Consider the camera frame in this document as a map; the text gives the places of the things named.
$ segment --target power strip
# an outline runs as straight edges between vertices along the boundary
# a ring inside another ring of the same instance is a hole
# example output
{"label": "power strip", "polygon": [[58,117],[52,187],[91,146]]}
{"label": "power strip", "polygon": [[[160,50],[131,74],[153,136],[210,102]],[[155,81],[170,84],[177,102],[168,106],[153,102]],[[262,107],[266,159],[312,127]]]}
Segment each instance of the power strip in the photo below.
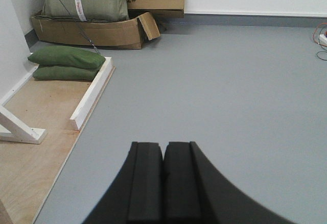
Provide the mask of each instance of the power strip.
{"label": "power strip", "polygon": [[324,34],[319,35],[320,44],[327,45],[327,37]]}

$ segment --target black foam pad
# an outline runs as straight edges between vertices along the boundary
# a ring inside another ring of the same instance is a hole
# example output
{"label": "black foam pad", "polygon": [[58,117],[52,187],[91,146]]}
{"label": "black foam pad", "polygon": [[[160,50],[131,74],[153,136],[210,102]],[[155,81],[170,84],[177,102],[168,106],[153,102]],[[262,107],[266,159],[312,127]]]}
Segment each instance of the black foam pad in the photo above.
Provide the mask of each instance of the black foam pad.
{"label": "black foam pad", "polygon": [[127,223],[161,223],[161,170],[158,143],[138,143]]}
{"label": "black foam pad", "polygon": [[163,164],[166,223],[203,223],[189,143],[170,142]]}

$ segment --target cardboard flap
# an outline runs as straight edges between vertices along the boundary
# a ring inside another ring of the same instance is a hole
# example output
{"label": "cardboard flap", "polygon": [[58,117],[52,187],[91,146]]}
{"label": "cardboard flap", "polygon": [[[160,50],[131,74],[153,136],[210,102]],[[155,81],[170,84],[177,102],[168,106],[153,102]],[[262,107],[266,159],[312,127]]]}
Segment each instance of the cardboard flap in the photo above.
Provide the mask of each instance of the cardboard flap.
{"label": "cardboard flap", "polygon": [[144,32],[149,40],[160,37],[158,26],[150,12],[146,12],[137,18],[141,22]]}

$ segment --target gray baseboard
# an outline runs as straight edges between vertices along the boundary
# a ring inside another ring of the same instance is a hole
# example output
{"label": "gray baseboard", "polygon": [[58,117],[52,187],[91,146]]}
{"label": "gray baseboard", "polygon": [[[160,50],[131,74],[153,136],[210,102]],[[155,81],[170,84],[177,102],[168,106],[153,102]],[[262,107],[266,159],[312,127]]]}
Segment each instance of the gray baseboard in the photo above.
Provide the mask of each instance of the gray baseboard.
{"label": "gray baseboard", "polygon": [[39,38],[37,37],[34,29],[25,34],[25,40],[29,48],[31,48],[37,41],[39,41]]}
{"label": "gray baseboard", "polygon": [[184,18],[162,19],[163,23],[171,23],[171,24],[294,27],[294,28],[315,28],[318,24],[325,21],[326,18],[323,17],[209,15],[209,14],[185,14]]}

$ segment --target black cable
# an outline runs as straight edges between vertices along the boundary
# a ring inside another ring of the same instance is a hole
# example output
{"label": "black cable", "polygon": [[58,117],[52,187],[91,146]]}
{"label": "black cable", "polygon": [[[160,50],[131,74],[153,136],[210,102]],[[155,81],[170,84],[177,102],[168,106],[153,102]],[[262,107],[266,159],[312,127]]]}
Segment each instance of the black cable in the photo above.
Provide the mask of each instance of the black cable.
{"label": "black cable", "polygon": [[68,15],[74,20],[74,22],[76,23],[77,27],[80,29],[80,35],[83,36],[84,39],[86,39],[92,46],[93,49],[95,50],[96,53],[98,53],[99,55],[101,55],[100,51],[98,50],[98,48],[94,45],[93,41],[87,36],[87,34],[84,32],[84,30],[82,29],[81,25],[79,24],[78,21],[76,21],[76,19],[72,16],[72,14],[69,12],[69,10],[67,9],[67,7],[65,6],[65,4],[59,0],[60,3],[62,4],[62,6],[65,8],[65,10],[67,11]]}
{"label": "black cable", "polygon": [[317,58],[319,58],[319,59],[322,60],[322,61],[327,61],[327,59],[324,59],[324,58],[322,58],[322,57],[319,56],[320,53],[327,54],[327,52],[317,52],[317,53],[316,53],[316,57],[317,57]]}

